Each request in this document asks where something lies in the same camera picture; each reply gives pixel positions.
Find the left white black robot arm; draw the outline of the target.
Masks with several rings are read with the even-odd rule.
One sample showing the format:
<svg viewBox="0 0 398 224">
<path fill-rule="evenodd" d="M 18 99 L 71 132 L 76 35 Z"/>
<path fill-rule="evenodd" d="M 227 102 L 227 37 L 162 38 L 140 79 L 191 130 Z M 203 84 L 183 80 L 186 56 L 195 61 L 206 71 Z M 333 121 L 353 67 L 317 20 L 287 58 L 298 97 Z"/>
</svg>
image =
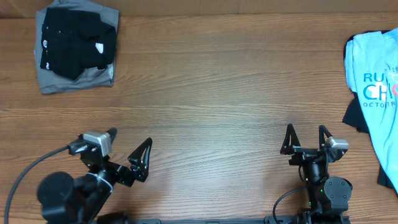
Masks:
<svg viewBox="0 0 398 224">
<path fill-rule="evenodd" d="M 90 131 L 67 146 L 68 153 L 79 154 L 89 171 L 76 179 L 66 172 L 53 172 L 41 181 L 37 199 L 47 223 L 91 223 L 116 184 L 132 186 L 132 170 L 109 160 L 117 133 L 116 128 Z"/>
</svg>

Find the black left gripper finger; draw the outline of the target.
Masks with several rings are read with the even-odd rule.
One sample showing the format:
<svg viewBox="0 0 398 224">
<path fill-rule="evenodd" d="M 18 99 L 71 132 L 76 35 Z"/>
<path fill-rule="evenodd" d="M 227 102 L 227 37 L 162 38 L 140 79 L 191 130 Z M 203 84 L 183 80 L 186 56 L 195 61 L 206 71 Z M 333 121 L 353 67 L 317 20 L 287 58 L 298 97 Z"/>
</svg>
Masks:
<svg viewBox="0 0 398 224">
<path fill-rule="evenodd" d="M 112 144 L 118 134 L 118 130 L 116 128 L 111 128 L 111 129 L 107 130 L 107 133 L 109 134 L 109 138 L 110 138 L 110 141 Z"/>
<path fill-rule="evenodd" d="M 134 179 L 138 180 L 139 182 L 145 182 L 149 175 L 149 158 L 151 148 L 152 139 L 147 138 L 127 158 L 131 164 L 130 169 Z"/>
</svg>

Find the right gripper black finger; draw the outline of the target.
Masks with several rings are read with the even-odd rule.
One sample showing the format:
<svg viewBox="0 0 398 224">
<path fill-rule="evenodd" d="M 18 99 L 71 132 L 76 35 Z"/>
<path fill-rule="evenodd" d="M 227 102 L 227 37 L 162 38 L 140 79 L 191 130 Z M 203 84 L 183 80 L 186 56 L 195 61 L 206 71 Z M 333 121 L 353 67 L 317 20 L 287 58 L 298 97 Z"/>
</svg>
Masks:
<svg viewBox="0 0 398 224">
<path fill-rule="evenodd" d="M 300 141 L 292 123 L 287 125 L 285 138 L 280 149 L 280 154 L 292 155 L 301 149 Z"/>
<path fill-rule="evenodd" d="M 326 140 L 329 137 L 332 137 L 333 135 L 329 132 L 329 130 L 323 124 L 319 125 L 318 130 L 319 130 L 319 148 L 324 149 L 324 148 L 328 147 L 326 145 Z"/>
</svg>

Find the black polo shirt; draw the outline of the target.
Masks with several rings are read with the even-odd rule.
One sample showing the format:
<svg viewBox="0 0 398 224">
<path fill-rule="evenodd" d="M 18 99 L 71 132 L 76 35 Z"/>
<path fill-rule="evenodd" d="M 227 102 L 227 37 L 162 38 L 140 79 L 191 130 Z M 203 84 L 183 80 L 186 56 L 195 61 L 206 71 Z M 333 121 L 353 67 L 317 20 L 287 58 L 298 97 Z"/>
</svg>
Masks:
<svg viewBox="0 0 398 224">
<path fill-rule="evenodd" d="M 95 12 L 48 8 L 42 24 L 40 68 L 76 80 L 85 69 L 114 62 L 117 33 Z"/>
</svg>

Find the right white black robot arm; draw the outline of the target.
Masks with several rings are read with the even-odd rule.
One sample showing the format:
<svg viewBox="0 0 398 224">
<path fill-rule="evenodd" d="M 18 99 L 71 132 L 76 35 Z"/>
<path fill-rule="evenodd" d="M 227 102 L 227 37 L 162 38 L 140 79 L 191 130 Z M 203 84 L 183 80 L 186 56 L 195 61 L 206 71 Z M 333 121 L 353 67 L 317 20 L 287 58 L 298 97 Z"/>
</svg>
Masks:
<svg viewBox="0 0 398 224">
<path fill-rule="evenodd" d="M 352 184 L 342 178 L 333 177 L 328 165 L 340 160 L 348 151 L 345 139 L 334 137 L 324 125 L 318 127 L 319 147 L 304 148 L 295 132 L 293 124 L 287 125 L 281 154 L 290 155 L 289 164 L 300 168 L 299 176 L 303 186 L 290 190 L 280 196 L 272 208 L 272 214 L 264 218 L 233 218 L 209 220 L 129 220 L 129 223 L 150 224 L 345 224 L 349 217 L 343 213 L 348 210 L 348 201 L 353 190 Z M 306 190 L 308 207 L 301 208 L 294 215 L 277 215 L 276 208 L 282 199 L 293 193 Z"/>
</svg>

